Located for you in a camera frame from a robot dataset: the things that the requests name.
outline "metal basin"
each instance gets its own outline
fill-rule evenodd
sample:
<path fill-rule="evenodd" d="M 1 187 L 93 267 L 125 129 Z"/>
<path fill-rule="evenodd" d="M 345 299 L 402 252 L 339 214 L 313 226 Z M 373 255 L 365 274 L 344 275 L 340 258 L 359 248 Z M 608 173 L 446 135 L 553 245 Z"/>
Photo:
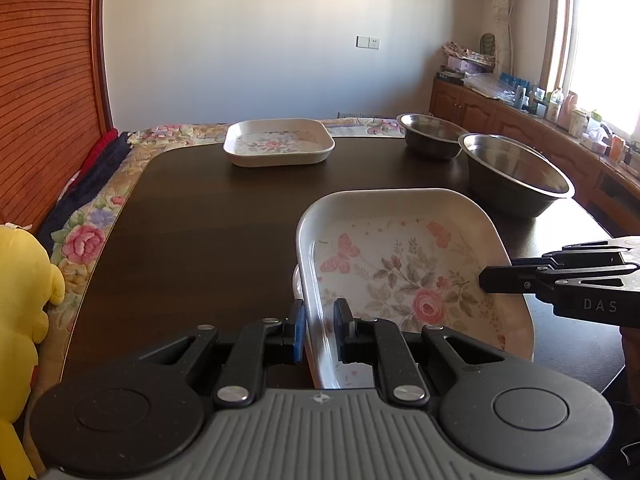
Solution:
<path fill-rule="evenodd" d="M 562 171 L 520 142 L 482 134 L 466 134 L 459 142 L 468 155 L 472 191 L 503 212 L 535 218 L 575 193 Z"/>
<path fill-rule="evenodd" d="M 406 145 L 429 158 L 454 158 L 460 153 L 458 138 L 468 134 L 457 124 L 427 115 L 401 114 L 397 120 Z"/>

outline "silver bolt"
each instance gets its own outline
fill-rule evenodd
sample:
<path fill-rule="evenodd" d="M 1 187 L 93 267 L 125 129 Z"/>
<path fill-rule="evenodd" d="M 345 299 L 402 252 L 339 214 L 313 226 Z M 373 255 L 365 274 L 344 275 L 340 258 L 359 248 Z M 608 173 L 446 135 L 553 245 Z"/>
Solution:
<path fill-rule="evenodd" d="M 216 395 L 226 402 L 241 402 L 248 399 L 249 391 L 242 386 L 223 386 Z"/>
<path fill-rule="evenodd" d="M 424 398 L 424 390 L 414 384 L 403 384 L 394 389 L 394 397 L 398 400 L 413 402 Z"/>

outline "light switch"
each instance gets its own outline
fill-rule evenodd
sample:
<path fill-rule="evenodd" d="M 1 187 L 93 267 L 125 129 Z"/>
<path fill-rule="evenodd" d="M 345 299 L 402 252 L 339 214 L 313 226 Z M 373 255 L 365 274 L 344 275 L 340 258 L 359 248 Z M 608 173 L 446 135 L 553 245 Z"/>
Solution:
<path fill-rule="evenodd" d="M 356 46 L 359 46 L 360 48 L 369 48 L 369 37 L 356 36 Z"/>

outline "window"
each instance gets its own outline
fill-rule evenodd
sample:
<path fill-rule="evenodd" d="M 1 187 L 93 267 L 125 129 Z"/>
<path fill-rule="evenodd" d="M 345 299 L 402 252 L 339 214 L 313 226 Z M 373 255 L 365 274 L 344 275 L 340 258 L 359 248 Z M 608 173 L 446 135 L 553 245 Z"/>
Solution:
<path fill-rule="evenodd" d="M 614 131 L 640 137 L 640 0 L 571 0 L 562 88 Z"/>

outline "table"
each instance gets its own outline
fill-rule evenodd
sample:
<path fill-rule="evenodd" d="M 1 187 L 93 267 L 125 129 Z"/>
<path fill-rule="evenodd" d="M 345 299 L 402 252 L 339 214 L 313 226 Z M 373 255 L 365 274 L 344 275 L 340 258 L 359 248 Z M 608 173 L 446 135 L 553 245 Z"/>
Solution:
<path fill-rule="evenodd" d="M 238 168 L 222 145 L 181 148 L 146 167 L 98 260 L 65 361 L 64 377 L 199 323 L 225 331 L 292 302 L 295 233 L 315 200 L 346 189 L 444 187 L 468 194 L 466 158 L 429 161 L 403 139 L 335 139 L 326 162 Z M 485 208 L 511 257 L 607 238 L 574 200 L 535 220 Z M 616 327 L 553 316 L 527 298 L 535 360 L 601 390 L 624 360 Z M 273 367 L 271 386 L 311 387 L 306 366 Z"/>

